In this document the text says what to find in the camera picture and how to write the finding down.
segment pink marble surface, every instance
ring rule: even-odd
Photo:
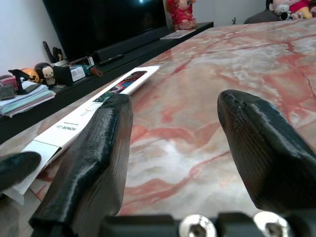
[[[316,19],[209,29],[149,65],[161,69],[132,95],[134,126],[120,214],[182,218],[258,211],[217,118],[217,96],[225,89],[269,100],[316,147]],[[2,144],[0,155],[20,151],[81,103]],[[33,183],[40,199],[59,164],[60,159]]]

